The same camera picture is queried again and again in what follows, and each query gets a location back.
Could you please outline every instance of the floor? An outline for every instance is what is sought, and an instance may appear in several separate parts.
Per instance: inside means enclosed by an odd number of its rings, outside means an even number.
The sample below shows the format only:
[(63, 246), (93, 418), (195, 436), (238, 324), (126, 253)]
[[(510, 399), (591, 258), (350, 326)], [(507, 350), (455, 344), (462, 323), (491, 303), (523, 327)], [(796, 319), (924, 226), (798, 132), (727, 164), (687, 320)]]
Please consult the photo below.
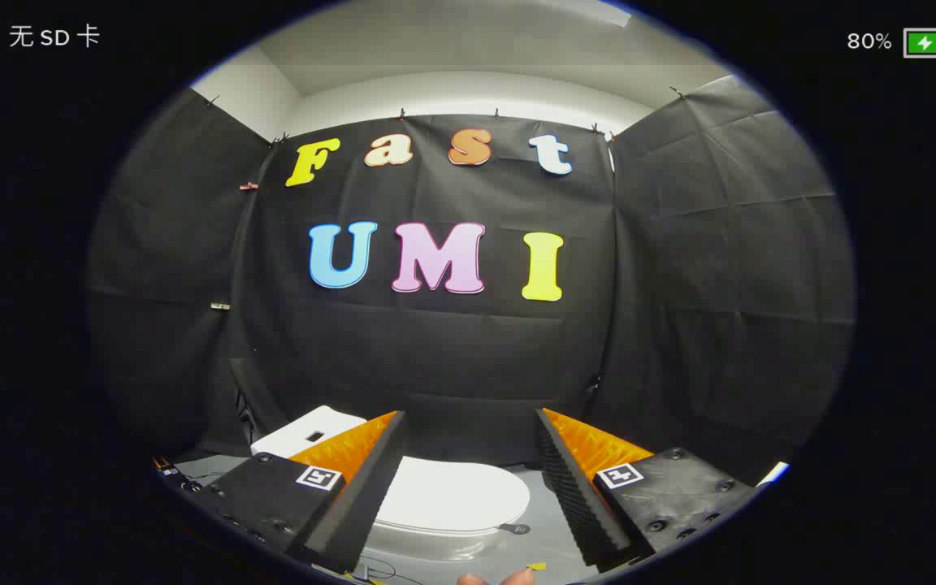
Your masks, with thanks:
[[(187, 477), (209, 485), (244, 461), (244, 457), (214, 455), (177, 463), (175, 466)], [(558, 507), (558, 500), (544, 485), (541, 473), (522, 466), (508, 467), (508, 470), (530, 488), (530, 506), (522, 518), (515, 522), (529, 526), (530, 532), (521, 535), (509, 533), (499, 547), (491, 549), (482, 558), (470, 561), (426, 561), (364, 548), (363, 557), (354, 574), (361, 577), (364, 570), (368, 569), (369, 577), (386, 585), (415, 582), (453, 585), (457, 577), (465, 573), (478, 574), (496, 584), (504, 581), (509, 574), (525, 569), (527, 564), (534, 563), (546, 563), (545, 570), (535, 573), (538, 585), (576, 583), (598, 574), (594, 567), (583, 564), (569, 525)]]

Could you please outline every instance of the letter m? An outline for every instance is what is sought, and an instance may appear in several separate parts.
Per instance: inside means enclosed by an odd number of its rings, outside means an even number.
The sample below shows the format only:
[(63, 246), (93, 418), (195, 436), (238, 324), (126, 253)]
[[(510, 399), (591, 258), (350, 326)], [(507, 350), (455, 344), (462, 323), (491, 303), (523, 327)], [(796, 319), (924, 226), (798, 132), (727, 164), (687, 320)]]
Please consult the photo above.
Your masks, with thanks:
[(400, 278), (392, 282), (398, 293), (412, 293), (421, 288), (417, 279), (420, 267), (428, 288), (435, 290), (449, 269), (446, 289), (460, 295), (483, 291), (479, 280), (479, 238), (486, 233), (480, 223), (458, 223), (450, 230), (446, 243), (438, 248), (424, 223), (401, 223), (396, 234), (402, 239)]

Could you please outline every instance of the black curtain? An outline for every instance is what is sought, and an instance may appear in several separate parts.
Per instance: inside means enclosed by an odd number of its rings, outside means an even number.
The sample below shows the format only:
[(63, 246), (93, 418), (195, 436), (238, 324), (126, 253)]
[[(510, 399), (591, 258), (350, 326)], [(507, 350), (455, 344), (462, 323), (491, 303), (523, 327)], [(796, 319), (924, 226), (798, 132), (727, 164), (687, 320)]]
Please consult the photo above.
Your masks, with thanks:
[[(531, 411), (546, 406), (753, 482), (791, 461), (833, 396), (854, 319), (843, 215), (803, 138), (734, 77), (609, 145), (489, 115), (374, 119), (271, 145), (206, 104), (185, 90), (135, 145), (90, 263), (115, 404), (163, 448), (246, 454), (238, 405), (262, 436), (327, 404), (408, 411), (409, 455), (534, 462)], [(449, 160), (466, 128), (491, 134), (480, 166)], [(368, 166), (391, 134), (411, 138), (413, 158)], [(568, 145), (570, 173), (538, 163), (530, 140), (546, 134)], [(313, 180), (287, 186), (297, 149), (333, 138)], [(248, 181), (259, 188), (238, 189)], [(314, 282), (309, 230), (341, 228), (341, 270), (363, 221), (378, 228), (362, 280)], [(435, 245), (481, 223), (482, 292), (395, 292), (394, 230), (409, 222)], [(522, 295), (530, 232), (564, 241), (560, 300)]]
[[(453, 134), (490, 132), (482, 166), (449, 160)], [(376, 138), (411, 138), (413, 158), (369, 167)], [(567, 175), (538, 164), (532, 137), (553, 134)], [(338, 138), (311, 182), (285, 185), (302, 145)], [(600, 133), (489, 115), (411, 116), (350, 123), (276, 148), (253, 200), (235, 275), (235, 356), (261, 371), (263, 403), (296, 418), (321, 404), (373, 418), (408, 412), (408, 454), (532, 462), (536, 407), (583, 415), (598, 371), (613, 293), (613, 186)], [(324, 288), (310, 277), (309, 230), (341, 226), (333, 266), (349, 266), (353, 222), (375, 222), (363, 279)], [(401, 223), (443, 245), (457, 223), (481, 223), (478, 293), (440, 285), (395, 292)], [(530, 232), (557, 234), (554, 302), (525, 299)], [(267, 415), (263, 412), (256, 415)]]
[(120, 164), (93, 230), (89, 322), (123, 423), (164, 452), (241, 448), (223, 375), (234, 233), (270, 143), (185, 89)]
[(617, 291), (591, 422), (757, 481), (813, 433), (847, 359), (853, 266), (829, 178), (736, 77), (610, 149)]

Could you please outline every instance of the battery icon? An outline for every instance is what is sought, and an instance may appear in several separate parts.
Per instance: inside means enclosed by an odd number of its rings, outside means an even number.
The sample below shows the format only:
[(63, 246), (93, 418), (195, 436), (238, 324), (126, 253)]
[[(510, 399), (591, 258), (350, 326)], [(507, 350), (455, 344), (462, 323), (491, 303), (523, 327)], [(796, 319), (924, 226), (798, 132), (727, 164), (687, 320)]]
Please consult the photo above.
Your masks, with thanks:
[(936, 59), (936, 28), (906, 28), (906, 59)]

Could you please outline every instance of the white toilet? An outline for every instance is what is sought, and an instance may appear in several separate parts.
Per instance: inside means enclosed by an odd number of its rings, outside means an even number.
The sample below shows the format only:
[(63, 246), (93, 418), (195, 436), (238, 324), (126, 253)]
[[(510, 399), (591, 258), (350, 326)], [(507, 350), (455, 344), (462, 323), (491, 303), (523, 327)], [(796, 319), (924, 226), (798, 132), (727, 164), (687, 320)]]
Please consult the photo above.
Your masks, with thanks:
[[(252, 453), (288, 458), (366, 419), (319, 407), (253, 442)], [(435, 561), (470, 560), (495, 547), (530, 504), (515, 474), (480, 463), (404, 457), (378, 511), (367, 547)]]

